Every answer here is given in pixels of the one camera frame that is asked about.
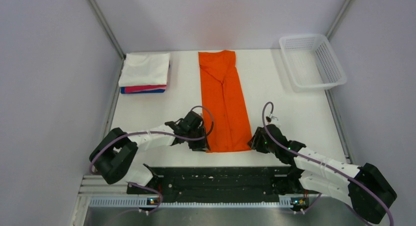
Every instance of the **white table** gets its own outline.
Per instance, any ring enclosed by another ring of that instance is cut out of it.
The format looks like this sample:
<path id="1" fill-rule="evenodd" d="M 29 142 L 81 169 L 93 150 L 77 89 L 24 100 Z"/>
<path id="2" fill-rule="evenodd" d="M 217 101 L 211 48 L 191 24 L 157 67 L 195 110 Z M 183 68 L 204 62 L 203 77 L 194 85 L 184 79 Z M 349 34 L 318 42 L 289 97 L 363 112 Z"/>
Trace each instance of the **white table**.
<path id="1" fill-rule="evenodd" d="M 306 144 L 327 157 L 345 161 L 335 123 L 324 91 L 292 90 L 280 50 L 235 50 L 236 67 L 247 107 L 252 134 L 262 126 L 261 111 L 272 101 L 274 116 L 290 140 Z M 197 51 L 171 52 L 169 84 L 163 94 L 120 95 L 112 128 L 125 131 L 151 129 L 184 117 L 201 104 Z M 204 153 L 191 151 L 187 143 L 139 153 L 153 167 L 283 166 L 274 155 L 256 151 Z"/>

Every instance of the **orange cloth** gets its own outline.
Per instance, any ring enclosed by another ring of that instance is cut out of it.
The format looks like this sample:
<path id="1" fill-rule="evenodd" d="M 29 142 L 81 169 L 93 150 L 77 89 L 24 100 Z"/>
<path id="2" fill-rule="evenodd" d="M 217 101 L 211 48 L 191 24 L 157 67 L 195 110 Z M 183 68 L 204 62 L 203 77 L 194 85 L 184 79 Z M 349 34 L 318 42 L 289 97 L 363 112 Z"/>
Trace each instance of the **orange cloth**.
<path id="1" fill-rule="evenodd" d="M 210 152 L 248 151 L 250 123 L 235 67 L 235 52 L 199 52 L 202 106 L 214 117 L 214 129 L 208 136 Z M 205 129 L 211 119 L 203 111 Z"/>

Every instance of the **folded white towel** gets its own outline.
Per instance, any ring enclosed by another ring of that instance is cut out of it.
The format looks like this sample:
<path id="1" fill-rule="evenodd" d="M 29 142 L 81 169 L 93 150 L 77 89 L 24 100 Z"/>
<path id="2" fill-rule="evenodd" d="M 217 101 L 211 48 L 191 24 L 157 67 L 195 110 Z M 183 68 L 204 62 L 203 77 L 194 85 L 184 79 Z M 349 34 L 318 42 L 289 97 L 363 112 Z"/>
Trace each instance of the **folded white towel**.
<path id="1" fill-rule="evenodd" d="M 166 85 L 168 80 L 169 53 L 128 53 L 124 60 L 118 85 Z"/>

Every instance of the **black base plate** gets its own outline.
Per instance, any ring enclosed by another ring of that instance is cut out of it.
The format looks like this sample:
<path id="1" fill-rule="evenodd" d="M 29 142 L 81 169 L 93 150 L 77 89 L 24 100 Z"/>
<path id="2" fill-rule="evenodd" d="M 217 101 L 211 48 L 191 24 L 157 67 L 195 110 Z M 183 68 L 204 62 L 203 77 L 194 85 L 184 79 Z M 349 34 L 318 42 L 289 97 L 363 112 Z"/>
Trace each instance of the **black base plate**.
<path id="1" fill-rule="evenodd" d="M 148 184 L 164 202 L 277 202 L 276 182 L 289 167 L 150 168 L 158 178 Z M 149 191 L 128 187 L 127 194 Z"/>

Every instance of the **stack of folded clothes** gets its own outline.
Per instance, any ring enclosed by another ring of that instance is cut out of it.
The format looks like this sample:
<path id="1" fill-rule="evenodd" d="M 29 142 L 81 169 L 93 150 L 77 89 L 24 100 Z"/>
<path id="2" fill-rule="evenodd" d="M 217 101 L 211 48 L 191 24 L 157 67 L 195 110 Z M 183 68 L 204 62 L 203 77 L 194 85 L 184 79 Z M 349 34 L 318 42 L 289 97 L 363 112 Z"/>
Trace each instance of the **stack of folded clothes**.
<path id="1" fill-rule="evenodd" d="M 118 81 L 121 93 L 163 93 L 168 81 L 169 60 L 169 53 L 128 53 Z"/>

